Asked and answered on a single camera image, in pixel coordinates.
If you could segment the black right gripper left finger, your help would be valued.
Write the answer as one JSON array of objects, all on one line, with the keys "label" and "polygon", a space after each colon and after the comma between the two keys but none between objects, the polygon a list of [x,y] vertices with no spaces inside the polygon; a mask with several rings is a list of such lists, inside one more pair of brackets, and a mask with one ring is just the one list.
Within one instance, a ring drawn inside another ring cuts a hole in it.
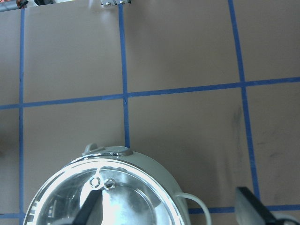
[{"label": "black right gripper left finger", "polygon": [[92,215],[92,211],[95,208],[97,202],[100,202],[100,219],[99,222],[103,220],[103,194],[102,190],[92,190],[90,191],[89,195],[87,196],[85,202],[83,203],[82,207],[78,211],[76,217],[74,218],[74,225],[86,225],[90,216]]}]

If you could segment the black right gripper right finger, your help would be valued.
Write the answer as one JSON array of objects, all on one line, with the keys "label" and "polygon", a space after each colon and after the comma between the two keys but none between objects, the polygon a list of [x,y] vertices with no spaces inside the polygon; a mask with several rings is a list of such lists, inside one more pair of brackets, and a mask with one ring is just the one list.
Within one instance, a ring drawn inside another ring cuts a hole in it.
[{"label": "black right gripper right finger", "polygon": [[277,219],[247,188],[235,191],[235,216],[239,225],[275,225]]}]

